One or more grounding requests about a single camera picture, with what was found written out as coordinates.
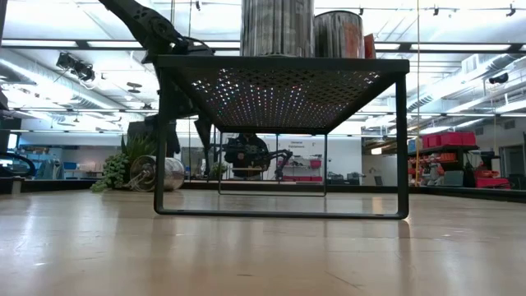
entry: metal cylinder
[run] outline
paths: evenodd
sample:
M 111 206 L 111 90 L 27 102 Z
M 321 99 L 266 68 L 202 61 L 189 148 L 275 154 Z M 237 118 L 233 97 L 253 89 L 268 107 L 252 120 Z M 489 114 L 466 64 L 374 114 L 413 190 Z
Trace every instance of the metal cylinder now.
M 362 18 L 352 12 L 334 11 L 314 18 L 318 58 L 365 58 Z
M 133 189 L 139 192 L 151 192 L 155 189 L 155 156 L 143 155 L 130 167 L 130 179 L 136 179 Z M 166 158 L 164 161 L 164 190 L 179 189 L 184 183 L 184 165 L 180 160 Z
M 314 0 L 242 0 L 241 55 L 314 56 Z

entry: black metal table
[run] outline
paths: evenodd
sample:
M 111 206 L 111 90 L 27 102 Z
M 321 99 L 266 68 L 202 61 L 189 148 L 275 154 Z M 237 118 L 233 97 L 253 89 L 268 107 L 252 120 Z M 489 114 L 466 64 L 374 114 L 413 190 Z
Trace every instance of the black metal table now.
M 158 56 L 157 168 L 164 167 L 168 123 L 178 115 L 167 91 L 192 98 L 220 132 L 327 135 L 396 84 L 398 212 L 392 215 L 164 209 L 164 170 L 156 169 L 161 215 L 403 219 L 408 215 L 407 60 Z M 326 159 L 324 182 L 326 183 Z

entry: desk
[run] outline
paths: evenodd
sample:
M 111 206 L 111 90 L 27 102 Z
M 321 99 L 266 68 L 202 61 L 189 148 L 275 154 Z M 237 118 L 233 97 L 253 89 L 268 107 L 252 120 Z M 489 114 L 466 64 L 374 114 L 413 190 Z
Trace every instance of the desk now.
M 323 186 L 326 192 L 327 135 L 396 84 L 399 187 L 399 211 L 394 215 L 181 211 L 164 209 L 164 171 L 158 169 L 154 199 L 157 213 L 371 219 L 403 219 L 408 215 L 407 60 L 160 55 L 155 65 L 160 81 L 157 168 L 164 167 L 168 123 L 178 116 L 180 103 L 174 96 L 185 95 L 210 118 L 220 132 L 324 136 Z

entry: green plant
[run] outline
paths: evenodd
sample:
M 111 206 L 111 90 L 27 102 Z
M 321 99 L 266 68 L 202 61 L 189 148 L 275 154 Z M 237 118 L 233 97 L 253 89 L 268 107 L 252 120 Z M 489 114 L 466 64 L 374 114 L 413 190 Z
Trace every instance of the green plant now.
M 153 136 L 129 136 L 127 143 L 124 142 L 124 136 L 121 138 L 122 153 L 128 156 L 130 164 L 143 155 L 153 155 L 156 148 Z
M 91 191 L 102 192 L 106 188 L 122 187 L 129 163 L 128 156 L 123 153 L 109 156 L 104 164 L 103 177 L 91 186 Z
M 212 167 L 210 168 L 210 176 L 213 178 L 218 178 L 219 176 L 223 175 L 227 171 L 226 164 L 221 164 L 219 167 L 219 162 L 212 164 Z

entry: perforated tabletop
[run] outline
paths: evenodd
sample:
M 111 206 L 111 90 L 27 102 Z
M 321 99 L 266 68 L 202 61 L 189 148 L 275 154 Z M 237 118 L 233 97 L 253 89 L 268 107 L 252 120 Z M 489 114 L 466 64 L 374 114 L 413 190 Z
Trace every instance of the perforated tabletop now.
M 409 72 L 407 60 L 159 56 L 157 64 L 221 132 L 313 135 Z

